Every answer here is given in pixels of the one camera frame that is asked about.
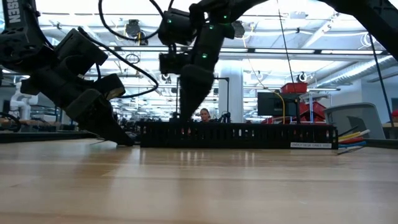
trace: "ceiling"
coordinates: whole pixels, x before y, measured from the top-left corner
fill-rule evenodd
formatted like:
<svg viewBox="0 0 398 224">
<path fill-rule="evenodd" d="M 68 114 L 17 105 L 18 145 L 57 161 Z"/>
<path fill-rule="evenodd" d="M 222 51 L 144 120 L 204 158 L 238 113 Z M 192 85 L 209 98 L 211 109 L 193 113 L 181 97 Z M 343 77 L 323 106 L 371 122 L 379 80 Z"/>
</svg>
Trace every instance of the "ceiling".
<svg viewBox="0 0 398 224">
<path fill-rule="evenodd" d="M 163 10 L 169 5 L 169 0 L 156 2 Z M 175 0 L 174 8 L 187 11 L 189 5 L 195 2 L 198 1 Z M 115 37 L 100 21 L 97 0 L 36 0 L 36 5 L 41 12 L 39 23 L 42 31 L 53 44 L 61 41 L 70 29 L 82 26 L 94 39 L 106 45 L 132 47 L 134 53 L 141 58 L 137 65 L 154 76 L 162 86 L 166 85 L 159 72 L 159 51 L 156 51 L 164 46 L 157 36 L 149 40 L 148 47 L 139 47 L 134 42 Z M 108 25 L 121 34 L 130 19 L 139 19 L 139 25 L 146 34 L 155 31 L 161 22 L 159 13 L 149 1 L 105 0 L 103 9 Z M 249 89 L 259 84 L 254 72 L 260 71 L 262 83 L 268 86 L 282 86 L 291 80 L 278 9 L 282 15 L 286 47 L 310 49 L 307 52 L 291 50 L 289 54 L 293 74 L 306 73 L 309 83 L 327 80 L 329 76 L 349 65 L 373 59 L 372 52 L 369 52 L 370 40 L 366 29 L 354 17 L 339 14 L 319 1 L 280 0 L 278 5 L 277 1 L 270 0 L 248 10 L 239 18 L 246 30 L 244 37 L 226 39 L 223 48 L 233 48 L 236 52 L 228 53 L 226 50 L 220 54 L 220 60 L 243 60 L 246 98 L 255 97 L 255 92 Z M 375 47 L 377 50 L 384 50 L 377 41 Z M 256 53 L 249 54 L 245 49 L 256 49 Z M 351 51 L 327 53 L 327 50 Z M 126 56 L 131 52 L 119 53 Z M 221 71 L 220 66 L 216 67 L 216 74 Z M 139 85 L 153 84 L 146 77 L 137 76 L 134 69 L 127 69 L 127 65 L 113 56 L 109 56 L 108 61 L 101 66 L 101 73 L 119 73 L 129 94 L 146 90 L 146 87 Z M 90 76 L 95 79 L 95 67 L 87 75 L 88 78 Z M 170 77 L 171 85 L 174 86 L 177 76 Z M 201 107 L 217 109 L 217 102 L 218 97 L 211 93 Z M 175 111 L 175 94 L 171 92 L 171 88 L 159 88 L 157 92 L 138 99 L 114 101 L 113 105 L 119 107 L 121 113 L 128 115 L 156 115 L 166 118 L 170 112 Z M 256 103 L 245 103 L 244 107 L 248 113 L 256 108 Z"/>
</svg>

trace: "wooden tabletop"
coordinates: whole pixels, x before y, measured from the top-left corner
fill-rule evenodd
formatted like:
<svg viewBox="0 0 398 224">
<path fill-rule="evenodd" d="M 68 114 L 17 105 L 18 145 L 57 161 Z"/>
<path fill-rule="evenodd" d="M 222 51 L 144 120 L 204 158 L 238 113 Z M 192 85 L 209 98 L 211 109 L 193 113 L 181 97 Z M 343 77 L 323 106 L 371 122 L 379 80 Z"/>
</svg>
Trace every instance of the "wooden tabletop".
<svg viewBox="0 0 398 224">
<path fill-rule="evenodd" d="M 0 144 L 0 223 L 396 224 L 398 151 Z"/>
</svg>

